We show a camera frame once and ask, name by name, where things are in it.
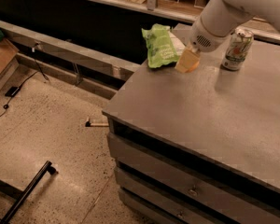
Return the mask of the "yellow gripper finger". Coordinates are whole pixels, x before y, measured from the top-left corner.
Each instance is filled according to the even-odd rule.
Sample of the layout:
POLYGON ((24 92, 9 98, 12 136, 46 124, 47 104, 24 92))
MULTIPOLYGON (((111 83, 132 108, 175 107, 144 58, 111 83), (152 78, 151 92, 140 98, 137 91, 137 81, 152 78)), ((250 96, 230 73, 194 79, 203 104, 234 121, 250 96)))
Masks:
POLYGON ((188 63, 200 63, 200 52, 190 48, 185 48, 181 54, 178 62, 176 63, 175 69, 181 73, 187 73, 188 63))

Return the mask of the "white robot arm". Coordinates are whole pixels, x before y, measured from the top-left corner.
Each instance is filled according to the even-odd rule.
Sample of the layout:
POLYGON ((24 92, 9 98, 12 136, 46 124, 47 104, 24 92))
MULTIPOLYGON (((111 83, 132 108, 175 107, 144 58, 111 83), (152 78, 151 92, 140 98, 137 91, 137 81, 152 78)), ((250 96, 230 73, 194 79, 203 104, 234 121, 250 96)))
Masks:
POLYGON ((210 0, 192 24, 189 42, 175 69, 181 73, 193 71, 201 52, 216 50, 237 27, 256 16, 280 33, 280 0, 210 0))

